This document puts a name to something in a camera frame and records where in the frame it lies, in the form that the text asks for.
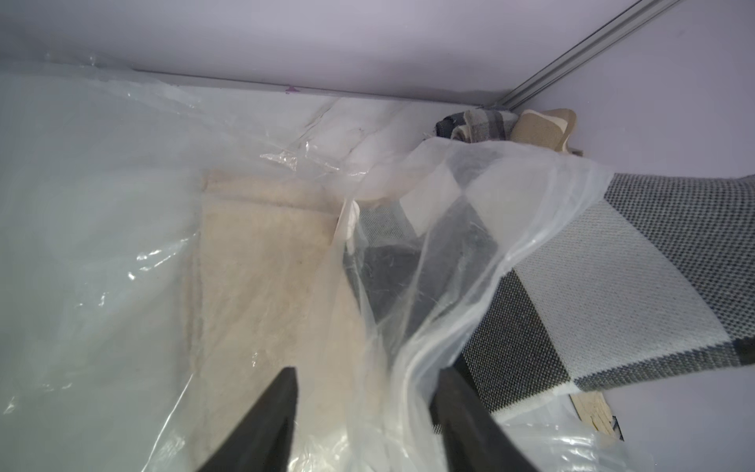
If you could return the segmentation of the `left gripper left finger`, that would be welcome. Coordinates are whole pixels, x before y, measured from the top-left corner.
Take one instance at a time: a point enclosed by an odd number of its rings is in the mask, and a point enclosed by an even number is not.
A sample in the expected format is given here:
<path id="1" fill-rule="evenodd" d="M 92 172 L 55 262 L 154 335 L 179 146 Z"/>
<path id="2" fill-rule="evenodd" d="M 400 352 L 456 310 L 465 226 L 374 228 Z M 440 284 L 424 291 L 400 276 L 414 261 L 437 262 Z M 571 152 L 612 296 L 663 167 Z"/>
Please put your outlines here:
<path id="1" fill-rule="evenodd" d="M 294 367 L 285 367 L 199 471 L 287 470 L 295 432 L 297 402 L 297 371 Z"/>

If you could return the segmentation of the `beige fuzzy scarf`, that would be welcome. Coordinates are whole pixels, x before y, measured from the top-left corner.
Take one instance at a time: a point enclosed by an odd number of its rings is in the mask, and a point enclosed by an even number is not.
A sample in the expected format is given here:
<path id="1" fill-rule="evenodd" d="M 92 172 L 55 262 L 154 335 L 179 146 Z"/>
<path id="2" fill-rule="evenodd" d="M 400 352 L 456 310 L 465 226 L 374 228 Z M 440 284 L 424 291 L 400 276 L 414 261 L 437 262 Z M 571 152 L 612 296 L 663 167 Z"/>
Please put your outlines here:
<path id="1" fill-rule="evenodd" d="M 194 375 L 187 423 L 200 465 L 279 371 L 299 400 L 289 469 L 354 469 L 347 426 L 368 328 L 336 243 L 344 198 L 315 183 L 204 175 L 184 284 Z"/>

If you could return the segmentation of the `black cream checked scarf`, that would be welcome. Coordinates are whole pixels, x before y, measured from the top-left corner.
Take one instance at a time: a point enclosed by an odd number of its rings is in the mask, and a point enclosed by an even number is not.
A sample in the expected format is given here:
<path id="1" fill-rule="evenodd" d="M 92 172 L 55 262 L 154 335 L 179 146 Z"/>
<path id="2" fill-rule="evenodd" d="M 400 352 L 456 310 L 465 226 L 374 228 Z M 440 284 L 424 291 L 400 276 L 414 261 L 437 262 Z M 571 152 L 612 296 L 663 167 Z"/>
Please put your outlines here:
<path id="1" fill-rule="evenodd" d="M 363 204 L 344 269 L 377 322 L 414 332 L 493 259 L 464 198 L 430 235 Z M 504 275 L 454 369 L 491 412 L 754 361 L 754 180 L 617 174 L 604 198 Z"/>

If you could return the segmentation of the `cream plaid scarf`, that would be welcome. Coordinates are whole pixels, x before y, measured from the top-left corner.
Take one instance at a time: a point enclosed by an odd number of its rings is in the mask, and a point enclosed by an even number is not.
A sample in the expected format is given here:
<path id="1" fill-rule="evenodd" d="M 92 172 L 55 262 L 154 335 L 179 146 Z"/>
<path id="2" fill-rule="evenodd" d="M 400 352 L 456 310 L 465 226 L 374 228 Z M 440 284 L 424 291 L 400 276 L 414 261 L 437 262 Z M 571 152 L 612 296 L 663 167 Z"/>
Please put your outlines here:
<path id="1" fill-rule="evenodd" d="M 436 123 L 435 135 L 468 144 L 507 141 L 518 119 L 517 114 L 505 109 L 468 109 Z"/>

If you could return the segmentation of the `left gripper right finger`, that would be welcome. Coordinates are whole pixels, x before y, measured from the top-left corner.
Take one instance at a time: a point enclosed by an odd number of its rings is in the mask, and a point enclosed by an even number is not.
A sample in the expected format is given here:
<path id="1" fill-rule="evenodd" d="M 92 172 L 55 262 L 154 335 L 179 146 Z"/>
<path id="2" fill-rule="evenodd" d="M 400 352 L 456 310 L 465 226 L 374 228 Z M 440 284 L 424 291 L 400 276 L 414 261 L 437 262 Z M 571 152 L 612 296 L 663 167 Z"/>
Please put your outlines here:
<path id="1" fill-rule="evenodd" d="M 447 469 L 453 472 L 536 472 L 509 440 L 460 373 L 440 371 L 436 413 Z"/>

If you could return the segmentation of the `clear plastic vacuum bag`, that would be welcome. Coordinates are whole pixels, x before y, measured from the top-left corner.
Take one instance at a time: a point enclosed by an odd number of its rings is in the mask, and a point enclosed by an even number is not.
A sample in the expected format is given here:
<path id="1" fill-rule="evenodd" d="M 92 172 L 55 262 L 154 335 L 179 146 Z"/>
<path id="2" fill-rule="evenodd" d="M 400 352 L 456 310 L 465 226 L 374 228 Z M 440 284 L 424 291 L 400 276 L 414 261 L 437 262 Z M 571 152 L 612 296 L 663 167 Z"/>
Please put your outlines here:
<path id="1" fill-rule="evenodd" d="M 428 139 L 365 176 L 277 151 L 192 96 L 1 67 L 1 467 L 194 471 L 283 368 L 291 471 L 442 468 L 438 373 L 487 407 L 610 389 L 629 324 L 609 171 Z"/>

